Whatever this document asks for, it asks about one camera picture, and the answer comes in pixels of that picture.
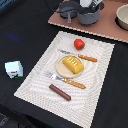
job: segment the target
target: tomato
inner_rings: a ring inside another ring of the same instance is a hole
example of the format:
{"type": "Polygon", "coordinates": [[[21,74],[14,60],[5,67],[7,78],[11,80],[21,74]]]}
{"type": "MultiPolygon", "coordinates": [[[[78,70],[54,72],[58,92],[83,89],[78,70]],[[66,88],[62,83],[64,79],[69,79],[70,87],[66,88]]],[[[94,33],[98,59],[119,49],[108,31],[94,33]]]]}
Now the tomato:
{"type": "Polygon", "coordinates": [[[76,39],[74,41],[74,46],[77,50],[82,50],[85,46],[85,43],[81,39],[76,39]]]}

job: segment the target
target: knife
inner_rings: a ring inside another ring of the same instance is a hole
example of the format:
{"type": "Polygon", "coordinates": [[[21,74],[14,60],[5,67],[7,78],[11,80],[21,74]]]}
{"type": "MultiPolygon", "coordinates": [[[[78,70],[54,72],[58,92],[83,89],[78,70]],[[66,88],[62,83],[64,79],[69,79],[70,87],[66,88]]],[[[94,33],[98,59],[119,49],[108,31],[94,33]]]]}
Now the knife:
{"type": "Polygon", "coordinates": [[[62,52],[62,53],[65,53],[65,54],[77,55],[79,58],[85,59],[85,60],[88,60],[88,61],[92,61],[92,62],[97,62],[97,61],[98,61],[97,59],[92,58],[92,57],[83,56],[83,55],[80,55],[80,54],[70,53],[70,52],[67,52],[67,51],[63,51],[63,50],[61,50],[61,49],[58,49],[58,50],[59,50],[60,52],[62,52]]]}

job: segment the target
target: dark tablecloth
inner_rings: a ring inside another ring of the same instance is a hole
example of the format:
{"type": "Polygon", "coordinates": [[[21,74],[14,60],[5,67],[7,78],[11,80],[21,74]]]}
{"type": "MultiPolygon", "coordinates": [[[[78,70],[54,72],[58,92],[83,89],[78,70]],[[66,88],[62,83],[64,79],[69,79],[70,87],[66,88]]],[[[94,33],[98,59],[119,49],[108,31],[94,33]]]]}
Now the dark tablecloth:
{"type": "MultiPolygon", "coordinates": [[[[54,9],[57,0],[47,0],[54,9]]],[[[16,0],[0,11],[0,104],[55,128],[79,126],[14,97],[59,31],[115,44],[91,128],[128,127],[128,44],[48,24],[53,14],[43,0],[16,0]],[[5,63],[20,61],[22,78],[10,79],[5,63]]]]}

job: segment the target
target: bread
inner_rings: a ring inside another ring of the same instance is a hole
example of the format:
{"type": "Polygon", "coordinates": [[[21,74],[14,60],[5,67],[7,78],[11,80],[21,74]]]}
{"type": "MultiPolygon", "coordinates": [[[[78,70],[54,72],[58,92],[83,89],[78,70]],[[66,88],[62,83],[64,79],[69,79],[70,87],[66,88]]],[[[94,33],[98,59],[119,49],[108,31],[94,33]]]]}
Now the bread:
{"type": "Polygon", "coordinates": [[[84,69],[84,65],[71,55],[63,59],[63,64],[75,74],[84,69]]]}

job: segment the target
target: white placemat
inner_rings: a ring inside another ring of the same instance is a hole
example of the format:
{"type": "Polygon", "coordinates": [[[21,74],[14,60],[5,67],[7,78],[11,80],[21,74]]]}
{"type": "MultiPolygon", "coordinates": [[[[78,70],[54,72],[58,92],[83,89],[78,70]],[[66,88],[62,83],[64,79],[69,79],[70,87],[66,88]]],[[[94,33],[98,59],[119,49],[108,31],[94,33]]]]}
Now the white placemat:
{"type": "Polygon", "coordinates": [[[89,128],[113,48],[113,44],[60,31],[14,95],[83,128],[89,128]],[[77,51],[73,44],[77,38],[85,42],[85,48],[81,51],[77,51]],[[86,89],[46,77],[46,70],[59,76],[55,69],[55,63],[64,54],[60,53],[58,48],[98,59],[96,63],[83,60],[84,71],[79,77],[73,79],[84,84],[86,89]],[[50,84],[54,84],[69,94],[72,97],[71,101],[66,101],[51,91],[50,84]]]}

